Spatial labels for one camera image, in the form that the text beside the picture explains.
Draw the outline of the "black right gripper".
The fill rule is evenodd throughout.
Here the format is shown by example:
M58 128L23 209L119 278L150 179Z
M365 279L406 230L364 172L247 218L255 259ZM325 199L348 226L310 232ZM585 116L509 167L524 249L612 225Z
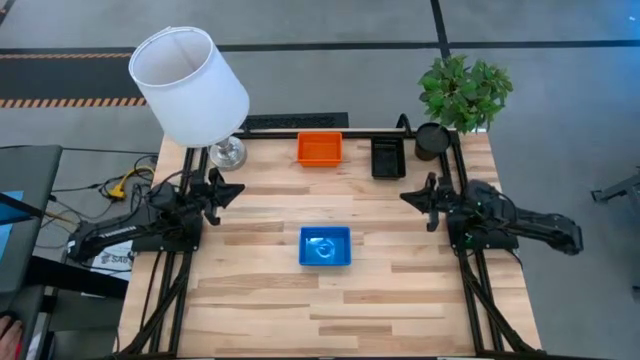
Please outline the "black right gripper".
M401 193L400 198L419 212L427 213L429 220L426 229L434 232L439 226L439 214L446 213L453 207L454 188L449 177L437 177L434 172L428 174L425 185L420 190Z

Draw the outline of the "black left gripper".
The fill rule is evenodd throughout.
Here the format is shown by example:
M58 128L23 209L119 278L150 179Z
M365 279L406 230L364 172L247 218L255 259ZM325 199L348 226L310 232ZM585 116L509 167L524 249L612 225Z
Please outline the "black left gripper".
M244 184L219 184L219 201L217 198L218 182L221 178L216 168L211 168L208 175L196 171L189 184L189 196L195 201L210 225L218 226L221 222L217 216L217 208L226 208L244 190Z

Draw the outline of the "orange plastic basket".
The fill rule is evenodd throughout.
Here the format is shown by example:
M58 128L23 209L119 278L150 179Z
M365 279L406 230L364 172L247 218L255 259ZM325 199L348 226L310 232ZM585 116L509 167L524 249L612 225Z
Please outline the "orange plastic basket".
M304 167L336 167L342 162L341 132L301 132L297 161Z

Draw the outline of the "blue plastic basket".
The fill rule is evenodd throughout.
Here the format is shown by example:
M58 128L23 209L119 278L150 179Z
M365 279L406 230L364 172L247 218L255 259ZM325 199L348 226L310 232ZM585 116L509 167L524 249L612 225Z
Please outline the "blue plastic basket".
M352 238L349 227L301 227L298 262L301 266L349 266Z

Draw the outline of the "black plastic basket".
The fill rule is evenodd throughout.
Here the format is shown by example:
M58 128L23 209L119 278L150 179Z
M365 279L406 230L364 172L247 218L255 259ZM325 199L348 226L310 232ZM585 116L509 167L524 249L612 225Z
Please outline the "black plastic basket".
M371 138L371 174L380 180L397 180L406 176L404 140L401 137Z

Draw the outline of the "black textured rectangular mat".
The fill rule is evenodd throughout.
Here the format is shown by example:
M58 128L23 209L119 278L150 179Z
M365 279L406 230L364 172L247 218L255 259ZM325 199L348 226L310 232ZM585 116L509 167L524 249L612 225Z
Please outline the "black textured rectangular mat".
M347 112L249 115L241 125L243 130L348 128Z

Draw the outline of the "white shade silver table lamp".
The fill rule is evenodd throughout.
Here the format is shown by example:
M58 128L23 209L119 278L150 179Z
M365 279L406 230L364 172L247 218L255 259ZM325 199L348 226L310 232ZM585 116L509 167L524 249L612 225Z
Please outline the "white shade silver table lamp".
M135 49L128 71L172 141L206 147L222 171L244 165L247 149L235 132L248 116L250 98L207 32L167 27Z

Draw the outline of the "green plant in black pot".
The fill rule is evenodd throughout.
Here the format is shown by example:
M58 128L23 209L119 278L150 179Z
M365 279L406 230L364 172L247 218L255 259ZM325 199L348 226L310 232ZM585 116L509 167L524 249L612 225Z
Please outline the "green plant in black pot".
M466 63L466 55L436 58L419 78L419 100L430 120L467 134L488 132L514 87L506 69L482 59Z

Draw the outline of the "white printed paper sheet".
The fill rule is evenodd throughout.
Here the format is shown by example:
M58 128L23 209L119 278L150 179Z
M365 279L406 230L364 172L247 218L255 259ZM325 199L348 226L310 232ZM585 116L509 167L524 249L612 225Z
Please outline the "white printed paper sheet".
M132 267L132 242L126 241L102 250L92 262L92 267L107 271L130 270Z

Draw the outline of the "grey desk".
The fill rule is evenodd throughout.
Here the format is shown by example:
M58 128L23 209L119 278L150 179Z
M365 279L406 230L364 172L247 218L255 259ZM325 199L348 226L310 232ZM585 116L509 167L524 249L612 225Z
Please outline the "grey desk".
M12 221L0 261L0 294L18 290L24 281L61 154L59 145L0 147L0 202L23 213Z

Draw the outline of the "black stand leg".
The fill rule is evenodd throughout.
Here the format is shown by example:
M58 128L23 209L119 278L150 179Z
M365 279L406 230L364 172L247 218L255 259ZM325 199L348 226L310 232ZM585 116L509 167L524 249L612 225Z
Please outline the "black stand leg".
M615 197L623 196L626 196L634 206L640 206L640 170L637 174L614 185L591 192L592 199L598 203L606 203Z

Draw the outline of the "blue sheet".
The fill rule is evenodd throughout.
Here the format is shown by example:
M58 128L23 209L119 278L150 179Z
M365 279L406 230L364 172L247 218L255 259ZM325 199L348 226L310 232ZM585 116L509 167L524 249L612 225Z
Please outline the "blue sheet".
M10 208L7 204L0 202L0 261L2 260L13 223L16 218L23 216L23 213Z

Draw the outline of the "person's hand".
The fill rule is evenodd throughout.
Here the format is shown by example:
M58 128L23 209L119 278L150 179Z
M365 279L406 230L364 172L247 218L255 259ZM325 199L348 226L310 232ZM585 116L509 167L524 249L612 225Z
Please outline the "person's hand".
M0 360L15 360L22 336L22 322L10 316L0 318Z

